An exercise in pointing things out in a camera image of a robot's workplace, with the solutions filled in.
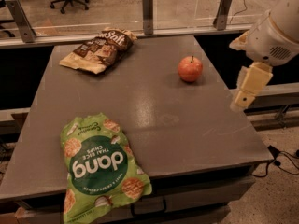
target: logo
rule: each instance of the logo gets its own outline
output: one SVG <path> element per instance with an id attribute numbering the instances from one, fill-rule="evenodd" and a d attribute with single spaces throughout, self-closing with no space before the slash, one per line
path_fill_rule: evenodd
<path id="1" fill-rule="evenodd" d="M 128 170 L 127 155 L 111 139 L 93 136 L 82 142 L 82 148 L 70 162 L 72 183 L 80 192 L 99 195 L 114 189 Z"/>

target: snack bag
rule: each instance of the snack bag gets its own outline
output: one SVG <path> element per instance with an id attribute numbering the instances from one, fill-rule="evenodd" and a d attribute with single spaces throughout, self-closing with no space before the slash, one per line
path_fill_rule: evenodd
<path id="1" fill-rule="evenodd" d="M 68 170 L 64 223 L 91 223 L 151 194 L 121 127 L 103 113 L 67 124 L 61 146 Z"/>
<path id="2" fill-rule="evenodd" d="M 60 60 L 59 65 L 99 74 L 121 59 L 135 40 L 137 37 L 130 31 L 107 27 Z"/>

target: floor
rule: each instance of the floor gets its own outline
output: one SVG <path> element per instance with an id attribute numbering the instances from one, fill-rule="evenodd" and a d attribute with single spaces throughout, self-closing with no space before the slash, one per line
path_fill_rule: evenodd
<path id="1" fill-rule="evenodd" d="M 39 35 L 68 35 L 100 31 L 115 26 L 132 31 L 142 30 L 141 0 L 91 0 L 90 9 L 74 5 L 60 13 L 59 6 L 50 8 L 52 0 L 20 0 L 29 22 Z M 278 0 L 233 0 L 228 22 L 251 23 Z M 155 29 L 173 29 L 211 24 L 220 0 L 154 0 Z M 0 11 L 0 19 L 10 18 L 7 9 Z M 266 146 L 294 154 L 299 149 L 299 111 L 285 117 L 287 128 L 274 120 L 274 113 L 248 116 Z M 0 172 L 4 173 L 8 159 L 0 153 Z M 297 173 L 284 156 L 278 156 L 280 167 Z M 265 166 L 256 175 L 265 174 Z M 268 176 L 256 178 L 253 187 L 237 202 L 231 202 L 232 212 L 220 224 L 297 224 L 299 223 L 299 181 L 296 175 L 269 166 Z"/>

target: table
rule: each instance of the table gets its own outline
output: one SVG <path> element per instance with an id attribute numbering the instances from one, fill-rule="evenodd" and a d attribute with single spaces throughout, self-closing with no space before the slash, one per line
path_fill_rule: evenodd
<path id="1" fill-rule="evenodd" d="M 256 165 L 272 156 L 245 114 L 230 110 L 232 95 L 194 37 L 139 39 L 98 76 L 59 65 L 77 46 L 54 48 L 0 187 L 0 201 L 27 209 L 61 203 L 67 171 L 60 132 L 76 116 L 103 112 L 122 126 L 151 179 L 153 194 L 138 203 L 164 199 L 168 206 L 166 212 L 142 217 L 133 217 L 128 206 L 114 209 L 101 223 L 153 216 L 158 219 L 151 223 L 162 222 L 182 218 L 182 209 L 202 223 L 224 218 L 227 203 L 254 183 L 250 174 Z M 187 55 L 204 65 L 193 84 L 177 73 Z"/>

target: apple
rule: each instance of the apple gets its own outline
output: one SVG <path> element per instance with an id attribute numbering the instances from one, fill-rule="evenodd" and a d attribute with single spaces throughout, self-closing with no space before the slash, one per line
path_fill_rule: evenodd
<path id="1" fill-rule="evenodd" d="M 194 82 L 202 73 L 203 64 L 194 56 L 187 56 L 178 64 L 178 74 L 186 82 Z"/>

